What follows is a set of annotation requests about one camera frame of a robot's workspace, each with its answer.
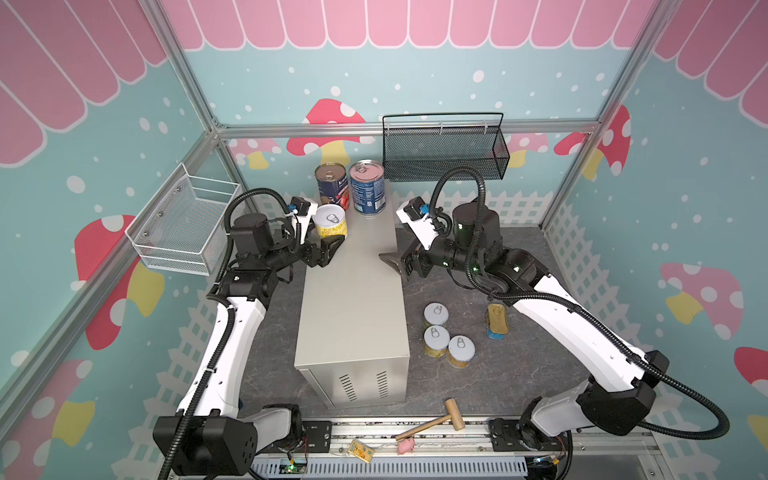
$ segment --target white wire basket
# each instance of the white wire basket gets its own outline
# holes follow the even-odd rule
[[[224,211],[242,190],[240,184],[189,175],[179,164],[125,234],[148,268],[211,275],[227,245]],[[244,210],[238,205],[232,218]]]

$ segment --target black mesh basket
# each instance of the black mesh basket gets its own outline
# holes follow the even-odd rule
[[[435,181],[458,166],[475,168],[486,180],[504,178],[509,150],[502,135],[503,118],[495,112],[385,115],[384,178]]]

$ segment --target gray metal box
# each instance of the gray metal box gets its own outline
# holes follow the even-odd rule
[[[397,251],[399,205],[364,217],[350,205],[349,234],[330,265],[307,269],[293,365],[329,408],[406,400],[408,332],[400,276],[379,253]]]

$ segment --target can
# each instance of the can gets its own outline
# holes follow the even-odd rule
[[[335,204],[321,205],[317,207],[317,212],[312,218],[315,220],[315,227],[320,238],[333,235],[346,237],[346,218],[341,206]]]
[[[346,168],[341,164],[322,164],[315,169],[317,189],[320,190],[320,203],[323,205],[341,205],[344,210],[349,206],[349,180]]]
[[[503,339],[509,333],[507,323],[507,306],[503,303],[491,303],[485,312],[485,326],[488,329],[488,337]]]
[[[457,369],[469,365],[469,360],[475,356],[475,344],[463,335],[457,335],[448,343],[448,363]]]
[[[436,359],[445,355],[451,335],[440,325],[430,326],[424,332],[424,353]]]
[[[445,326],[448,321],[448,308],[442,303],[432,302],[424,307],[424,328],[432,325]]]
[[[355,209],[363,215],[384,210],[384,166],[373,160],[355,162],[349,168]]]

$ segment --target marble surface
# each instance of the marble surface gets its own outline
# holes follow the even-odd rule
[[[563,283],[552,252],[536,227],[502,228],[504,245],[533,253]],[[399,249],[413,235],[397,229]],[[500,340],[485,333],[487,298],[459,289],[443,269],[403,285],[411,351],[406,401],[387,406],[328,409],[293,368],[306,267],[296,265],[293,282],[281,283],[248,356],[240,399],[240,416],[270,403],[297,403],[304,417],[369,415],[444,415],[444,401],[455,397],[465,415],[519,415],[536,396],[551,396],[588,377],[587,370],[544,329],[517,310],[509,310],[509,334]],[[455,278],[466,282],[460,273]],[[451,335],[466,335],[477,353],[469,366],[455,369],[443,356],[424,353],[424,307],[445,304]]]

